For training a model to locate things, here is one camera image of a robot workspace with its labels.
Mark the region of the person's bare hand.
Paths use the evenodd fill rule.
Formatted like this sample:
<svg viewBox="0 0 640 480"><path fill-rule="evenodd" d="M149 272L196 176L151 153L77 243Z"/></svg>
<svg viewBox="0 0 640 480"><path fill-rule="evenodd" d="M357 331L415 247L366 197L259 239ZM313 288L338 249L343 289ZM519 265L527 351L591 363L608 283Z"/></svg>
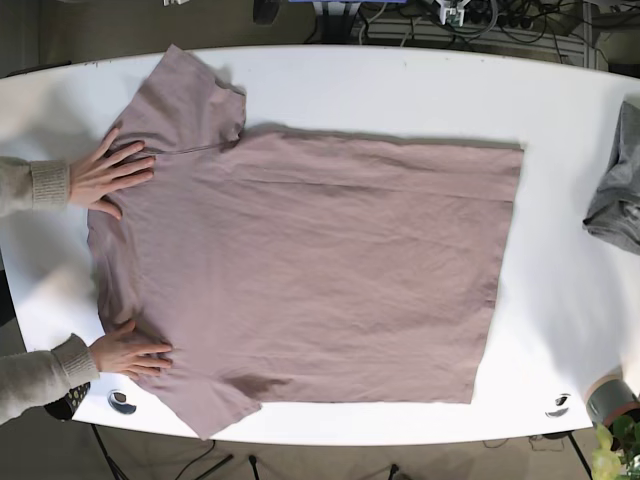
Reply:
<svg viewBox="0 0 640 480"><path fill-rule="evenodd" d="M69 204L111 215L116 220L122 219L121 210L107 196L149 181L156 160L154 156L137 157L145 147L142 141L112 151L119 133L119 127L112 128L93 153L71 165L68 195Z"/></svg>

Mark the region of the person's second hand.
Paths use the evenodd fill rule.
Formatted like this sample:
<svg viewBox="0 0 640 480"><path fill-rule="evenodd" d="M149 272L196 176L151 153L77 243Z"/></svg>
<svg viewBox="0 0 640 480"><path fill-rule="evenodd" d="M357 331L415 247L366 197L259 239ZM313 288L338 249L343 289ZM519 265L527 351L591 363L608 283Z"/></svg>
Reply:
<svg viewBox="0 0 640 480"><path fill-rule="evenodd" d="M90 355L100 373L121 374L136 380L141 375L158 376L172 367L172 361L163 357L172 347L162 343L135 343L135 328L135 321L130 319L90 345Z"/></svg>

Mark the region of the second beige sleeve forearm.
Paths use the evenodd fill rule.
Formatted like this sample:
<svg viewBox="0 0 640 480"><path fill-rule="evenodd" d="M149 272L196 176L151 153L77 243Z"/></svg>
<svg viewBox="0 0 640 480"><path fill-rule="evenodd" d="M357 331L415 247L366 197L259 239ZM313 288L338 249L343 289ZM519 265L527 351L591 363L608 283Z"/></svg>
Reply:
<svg viewBox="0 0 640 480"><path fill-rule="evenodd" d="M89 347L75 334L52 350L2 357L0 374L2 424L99 378Z"/></svg>

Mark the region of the beige sweater sleeve forearm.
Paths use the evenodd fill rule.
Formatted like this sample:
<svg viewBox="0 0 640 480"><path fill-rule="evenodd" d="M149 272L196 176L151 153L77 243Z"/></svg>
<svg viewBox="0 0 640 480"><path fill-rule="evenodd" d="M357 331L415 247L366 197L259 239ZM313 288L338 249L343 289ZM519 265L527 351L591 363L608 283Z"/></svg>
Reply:
<svg viewBox="0 0 640 480"><path fill-rule="evenodd" d="M1 158L1 217L29 210L62 209L69 196L70 168L64 161Z"/></svg>

